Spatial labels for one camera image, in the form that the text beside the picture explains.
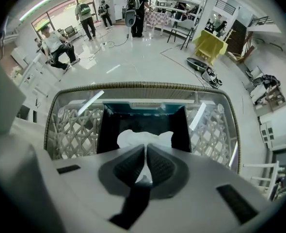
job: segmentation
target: yellow cloth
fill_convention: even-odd
[[[195,54],[204,54],[211,65],[213,65],[214,60],[219,54],[226,52],[228,46],[226,42],[206,30],[202,30],[200,35],[192,42],[196,44]]]

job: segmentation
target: checkered tablecloth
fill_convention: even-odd
[[[168,25],[170,23],[170,17],[165,13],[157,13],[157,12],[145,12],[144,22],[149,24],[151,27],[155,27],[156,25]]]

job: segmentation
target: man sitting on chair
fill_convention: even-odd
[[[46,37],[42,42],[45,55],[47,58],[49,58],[50,52],[54,61],[54,63],[51,64],[52,67],[62,68],[64,72],[70,68],[69,64],[61,63],[58,61],[59,56],[64,52],[70,58],[71,65],[74,65],[80,61],[80,59],[76,58],[75,56],[74,46],[69,47],[67,45],[69,43],[68,40],[64,38],[58,31],[49,32],[49,26],[45,25],[41,28],[41,33]]]

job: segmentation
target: shiny floor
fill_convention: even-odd
[[[126,26],[117,25],[107,31],[100,25],[96,28],[94,41],[88,41],[87,37],[85,40],[81,37],[74,41],[75,52],[81,61],[64,75],[61,70],[57,70],[62,79],[56,82],[55,86],[66,89],[93,82],[120,81],[155,81],[208,86],[187,65],[186,58],[193,55],[194,45],[190,44],[187,49],[184,47],[180,50],[182,39],[177,38],[174,42],[171,37],[169,43],[167,39],[168,34],[160,36],[159,31],[155,31],[154,38],[151,38],[149,28],[144,32],[144,38],[132,38]],[[215,60],[213,68],[218,78],[222,80],[221,89],[231,98],[238,118],[242,147],[241,163],[264,163],[266,150],[249,93],[234,72],[219,58]],[[55,93],[56,91],[51,91],[47,105],[50,105]],[[242,168],[241,174],[247,178],[251,173]]]

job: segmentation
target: white shirt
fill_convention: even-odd
[[[50,53],[53,53],[58,49],[59,46],[62,45],[60,41],[61,34],[58,31],[50,32],[50,37],[45,38],[42,42],[42,46],[44,49],[48,49]]]

